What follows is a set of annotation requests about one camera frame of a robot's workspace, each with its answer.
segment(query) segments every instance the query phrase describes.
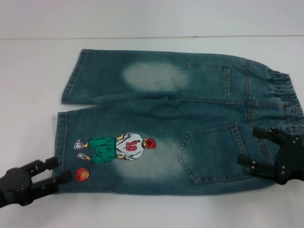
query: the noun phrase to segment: jeans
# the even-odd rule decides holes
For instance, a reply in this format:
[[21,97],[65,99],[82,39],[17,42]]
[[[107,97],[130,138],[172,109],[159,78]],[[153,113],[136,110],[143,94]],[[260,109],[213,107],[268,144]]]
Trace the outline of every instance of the jeans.
[[61,192],[206,195],[263,188],[237,164],[274,164],[279,146],[252,136],[272,126],[303,140],[289,75],[214,54],[82,50],[58,114],[55,155],[75,179]]

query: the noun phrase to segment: white background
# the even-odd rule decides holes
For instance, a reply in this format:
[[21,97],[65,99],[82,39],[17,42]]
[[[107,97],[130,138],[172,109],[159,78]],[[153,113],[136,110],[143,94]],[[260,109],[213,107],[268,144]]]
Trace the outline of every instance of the white background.
[[[289,73],[303,105],[302,10],[303,1],[274,0],[0,0],[0,176],[9,168],[53,156],[52,117],[83,107],[60,103],[83,48],[249,58]],[[302,36],[79,39],[243,35]],[[297,228],[304,224],[303,195],[304,183],[295,180],[220,196],[52,195],[26,207],[1,208],[0,227]]]

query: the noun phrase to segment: orange basketball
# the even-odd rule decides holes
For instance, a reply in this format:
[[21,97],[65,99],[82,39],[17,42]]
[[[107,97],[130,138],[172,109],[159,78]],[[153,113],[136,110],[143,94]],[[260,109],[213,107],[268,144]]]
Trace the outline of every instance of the orange basketball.
[[75,178],[77,181],[85,181],[86,179],[89,178],[89,176],[90,176],[90,172],[85,168],[80,168],[75,173]]

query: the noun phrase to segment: folded jeans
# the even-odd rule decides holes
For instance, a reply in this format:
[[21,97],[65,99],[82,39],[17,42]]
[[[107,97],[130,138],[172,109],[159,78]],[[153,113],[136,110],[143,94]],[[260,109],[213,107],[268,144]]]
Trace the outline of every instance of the folded jeans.
[[259,189],[239,154],[273,164],[278,146],[252,137],[275,126],[303,139],[289,75],[248,59],[82,50],[58,114],[55,155],[75,179],[61,192],[205,195]]

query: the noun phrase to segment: elastic waistband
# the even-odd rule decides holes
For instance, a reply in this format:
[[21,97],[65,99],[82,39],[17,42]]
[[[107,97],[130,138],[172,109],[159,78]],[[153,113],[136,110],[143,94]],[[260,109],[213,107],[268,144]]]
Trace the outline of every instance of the elastic waistband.
[[276,95],[285,103],[286,124],[290,134],[299,135],[304,142],[304,115],[290,76],[272,72]]

